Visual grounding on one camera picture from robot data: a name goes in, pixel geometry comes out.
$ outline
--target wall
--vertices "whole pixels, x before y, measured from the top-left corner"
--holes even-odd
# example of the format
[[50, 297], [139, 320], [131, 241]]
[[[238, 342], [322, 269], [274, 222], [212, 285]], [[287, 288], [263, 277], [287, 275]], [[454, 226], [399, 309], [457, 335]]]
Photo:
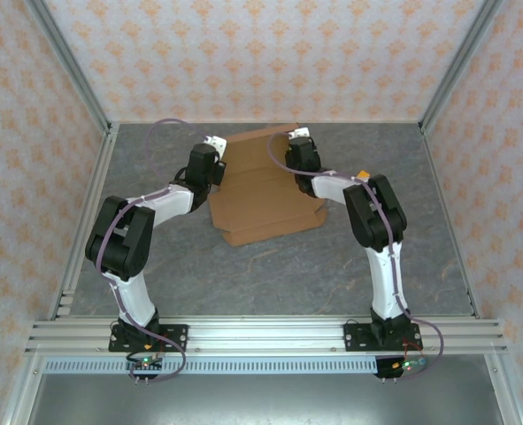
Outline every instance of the wall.
[[523, 374], [523, 0], [505, 0], [429, 136], [488, 317]]
[[22, 0], [0, 0], [0, 421], [46, 320], [100, 141]]
[[112, 120], [417, 122], [482, 0], [49, 0]]

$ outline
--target gray floor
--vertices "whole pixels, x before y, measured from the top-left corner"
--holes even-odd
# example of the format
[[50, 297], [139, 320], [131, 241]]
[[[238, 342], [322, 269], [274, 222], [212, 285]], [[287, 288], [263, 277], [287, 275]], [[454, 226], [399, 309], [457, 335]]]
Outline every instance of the gray floor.
[[[205, 124], [207, 134], [231, 135], [264, 124]], [[415, 314], [471, 314], [464, 278], [418, 126], [311, 124], [323, 165], [385, 174], [408, 218], [402, 251], [404, 293]], [[160, 189], [147, 167], [147, 125], [122, 125], [102, 198], [135, 197]], [[199, 137], [162, 126], [151, 139], [153, 159], [172, 178]], [[208, 205], [155, 230], [146, 281], [162, 315], [368, 314], [369, 266], [342, 205], [329, 203], [321, 228], [229, 246], [212, 226]], [[116, 314], [108, 285], [85, 262], [71, 314]]]
[[397, 385], [372, 375], [45, 375], [29, 425], [501, 425], [482, 356]]

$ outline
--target cardboard piece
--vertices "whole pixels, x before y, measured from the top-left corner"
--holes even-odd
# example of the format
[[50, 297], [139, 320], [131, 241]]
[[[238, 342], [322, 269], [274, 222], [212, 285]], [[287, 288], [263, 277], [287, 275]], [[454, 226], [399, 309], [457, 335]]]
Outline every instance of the cardboard piece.
[[[267, 154], [270, 135], [295, 128], [297, 124], [286, 124], [226, 137], [226, 173], [208, 202], [214, 227], [225, 230], [223, 236], [230, 245], [289, 235], [324, 223], [324, 200], [302, 193], [295, 176], [278, 168]], [[283, 163], [287, 148], [285, 135], [274, 138], [273, 152]]]

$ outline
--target gray marble surface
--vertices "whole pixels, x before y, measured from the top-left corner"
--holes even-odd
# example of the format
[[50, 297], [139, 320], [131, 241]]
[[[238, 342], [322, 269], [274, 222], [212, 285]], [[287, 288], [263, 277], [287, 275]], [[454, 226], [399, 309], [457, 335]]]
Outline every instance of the gray marble surface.
[[[265, 124], [203, 124], [206, 134], [231, 135]], [[457, 254], [421, 135], [412, 124], [311, 124], [322, 163], [344, 172], [385, 174], [407, 215], [402, 274], [415, 314], [471, 314]], [[163, 182], [145, 163], [148, 125], [122, 125], [102, 199], [134, 197]], [[177, 125], [150, 140], [153, 161], [172, 179], [200, 137]], [[156, 228], [145, 269], [161, 315], [365, 314], [372, 284], [364, 250], [343, 205], [327, 203], [326, 223], [294, 235], [229, 246], [214, 228], [208, 205]], [[85, 261], [71, 314], [116, 314], [108, 285]]]

